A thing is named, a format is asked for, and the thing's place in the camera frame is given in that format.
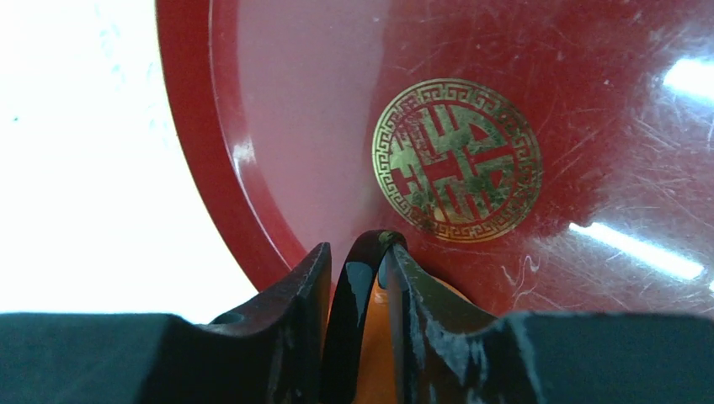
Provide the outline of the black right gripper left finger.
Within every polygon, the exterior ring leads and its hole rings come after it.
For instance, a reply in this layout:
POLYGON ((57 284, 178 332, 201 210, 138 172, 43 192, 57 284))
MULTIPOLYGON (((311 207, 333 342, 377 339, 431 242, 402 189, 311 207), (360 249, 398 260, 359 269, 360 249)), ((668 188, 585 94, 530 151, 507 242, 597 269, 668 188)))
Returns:
POLYGON ((160 313, 1 317, 4 403, 314 403, 331 249, 197 325, 160 313))

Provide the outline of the orange mug black handle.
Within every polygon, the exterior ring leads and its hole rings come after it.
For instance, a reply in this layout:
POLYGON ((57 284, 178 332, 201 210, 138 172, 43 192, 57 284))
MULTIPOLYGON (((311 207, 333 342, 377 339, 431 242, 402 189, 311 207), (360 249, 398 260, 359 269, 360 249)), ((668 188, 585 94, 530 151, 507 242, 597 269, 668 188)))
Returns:
POLYGON ((386 269, 394 397, 400 403, 482 402, 488 365, 474 332, 490 316, 421 269, 402 234, 385 230, 360 235, 342 267, 323 350, 319 401, 355 401, 371 292, 387 258, 394 263, 386 269))

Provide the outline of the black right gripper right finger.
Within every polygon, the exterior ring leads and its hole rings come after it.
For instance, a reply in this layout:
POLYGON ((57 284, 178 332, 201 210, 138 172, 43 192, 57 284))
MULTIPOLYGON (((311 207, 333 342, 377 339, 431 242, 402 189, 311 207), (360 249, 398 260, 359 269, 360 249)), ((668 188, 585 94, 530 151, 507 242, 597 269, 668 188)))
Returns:
POLYGON ((401 403, 710 403, 713 323, 700 316, 517 311, 495 317, 386 255, 401 403))

